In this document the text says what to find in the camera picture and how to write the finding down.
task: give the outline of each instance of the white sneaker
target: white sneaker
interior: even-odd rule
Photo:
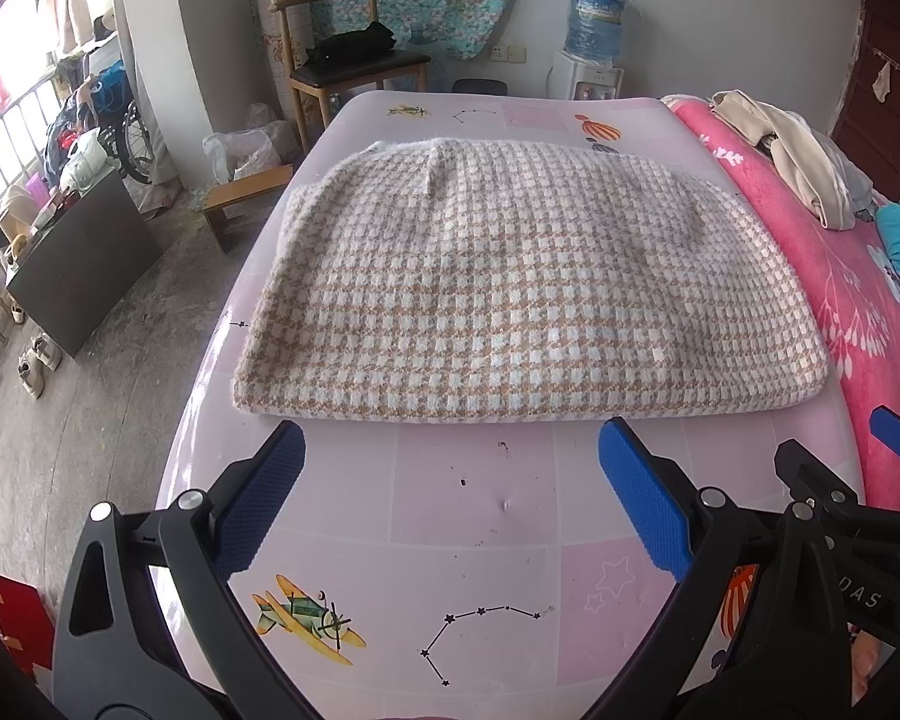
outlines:
[[[17,362],[17,373],[20,375],[20,381],[23,383],[24,389],[34,398],[39,398],[43,394],[43,362],[40,362],[36,352],[28,349]]]
[[[34,350],[37,359],[50,370],[56,370],[60,365],[60,347],[51,341],[46,333],[41,333],[31,340],[31,349]]]

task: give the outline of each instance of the black bag on chair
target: black bag on chair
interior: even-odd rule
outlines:
[[[308,65],[327,68],[368,62],[384,55],[396,45],[394,33],[380,22],[366,29],[341,32],[307,49]]]

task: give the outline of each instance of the white wall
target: white wall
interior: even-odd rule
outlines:
[[[250,103],[274,106],[251,0],[179,0],[179,6],[211,127],[244,129]]]
[[[210,183],[203,138],[213,132],[187,46],[178,0],[124,0],[137,66],[185,186]]]
[[[183,184],[213,181],[202,141],[243,129],[272,83],[250,0],[124,0],[133,50]]]
[[[632,0],[620,65],[624,94],[711,95],[741,88],[825,128],[851,62],[860,0]],[[515,0],[492,43],[527,47],[527,63],[486,56],[452,77],[489,77],[511,95],[543,97],[563,46],[569,0]]]

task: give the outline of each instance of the plastic bag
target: plastic bag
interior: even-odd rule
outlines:
[[[282,165],[290,160],[295,148],[290,124],[274,119],[274,113],[264,103],[250,105],[247,129],[215,132],[203,139],[203,153],[209,157],[214,178],[221,184]]]
[[[70,146],[67,153],[67,164],[60,172],[60,186],[73,187],[82,193],[88,191],[103,170],[106,163],[106,151],[97,140],[100,129],[84,132]]]

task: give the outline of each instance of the star print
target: star print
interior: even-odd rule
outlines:
[[[629,557],[621,557],[617,562],[602,562],[604,577],[597,582],[597,590],[609,590],[614,598],[619,598],[624,587],[636,580],[629,570]]]
[[[583,609],[584,611],[592,611],[592,613],[596,614],[606,605],[607,602],[604,600],[604,594],[597,593],[596,595],[588,595],[586,597],[586,606],[583,607]]]

